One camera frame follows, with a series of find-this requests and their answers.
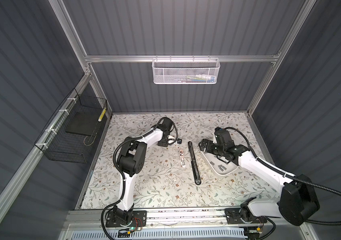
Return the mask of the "pink mini stapler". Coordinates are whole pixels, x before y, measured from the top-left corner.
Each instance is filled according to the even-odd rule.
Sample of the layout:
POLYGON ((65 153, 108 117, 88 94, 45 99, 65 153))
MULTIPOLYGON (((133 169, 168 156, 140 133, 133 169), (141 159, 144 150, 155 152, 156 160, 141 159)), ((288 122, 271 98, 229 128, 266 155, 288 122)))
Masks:
POLYGON ((179 150, 179 157, 180 157, 181 166, 183 168, 185 168, 186 167, 186 163, 185 163, 184 151, 183 150, 179 150))

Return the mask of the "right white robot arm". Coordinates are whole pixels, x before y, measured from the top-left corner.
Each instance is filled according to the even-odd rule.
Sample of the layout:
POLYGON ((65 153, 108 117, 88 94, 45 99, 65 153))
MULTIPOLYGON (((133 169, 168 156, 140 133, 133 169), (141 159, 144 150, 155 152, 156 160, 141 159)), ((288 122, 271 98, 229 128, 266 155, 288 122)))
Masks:
POLYGON ((250 171, 279 193, 278 198, 263 200, 251 197, 244 201, 238 213, 244 223, 252 223, 259 217, 273 217, 300 226, 320 209, 314 187, 307 176, 300 175, 299 182, 295 182, 291 179, 291 173, 262 160, 250 145, 236 145, 229 128, 217 127, 213 140, 203 139, 198 146, 205 156, 225 159, 228 164, 250 171))

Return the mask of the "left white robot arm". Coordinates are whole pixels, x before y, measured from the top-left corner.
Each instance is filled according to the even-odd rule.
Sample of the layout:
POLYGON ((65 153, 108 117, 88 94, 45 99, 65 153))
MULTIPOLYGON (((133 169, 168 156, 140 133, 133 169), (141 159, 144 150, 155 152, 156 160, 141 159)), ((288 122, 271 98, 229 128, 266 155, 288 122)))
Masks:
POLYGON ((120 173, 119 199, 113 213, 126 225, 133 218, 133 192, 137 175, 144 167, 147 148, 152 145, 168 147, 178 140, 175 123, 162 117, 150 130, 138 137, 127 137, 115 149, 112 160, 120 173))

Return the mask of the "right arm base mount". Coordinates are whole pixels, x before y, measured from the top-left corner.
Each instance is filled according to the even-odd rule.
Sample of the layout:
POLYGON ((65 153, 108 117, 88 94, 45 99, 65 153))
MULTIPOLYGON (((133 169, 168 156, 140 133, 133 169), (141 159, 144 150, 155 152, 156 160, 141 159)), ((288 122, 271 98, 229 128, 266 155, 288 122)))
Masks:
POLYGON ((224 214, 228 224, 261 224, 262 226, 267 222, 265 217, 255 217, 249 210, 248 204, 254 200, 255 197, 241 203, 239 207, 226 208, 224 214))

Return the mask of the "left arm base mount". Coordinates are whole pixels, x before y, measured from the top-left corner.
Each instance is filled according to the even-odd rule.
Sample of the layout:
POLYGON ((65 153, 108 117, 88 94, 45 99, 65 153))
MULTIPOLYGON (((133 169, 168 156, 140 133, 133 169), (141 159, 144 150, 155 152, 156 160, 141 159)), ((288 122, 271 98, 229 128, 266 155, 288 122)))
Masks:
POLYGON ((107 228, 138 228, 140 231, 146 226, 147 211, 138 211, 131 208, 128 211, 123 211, 117 206, 111 210, 107 210, 105 214, 105 226, 107 228))

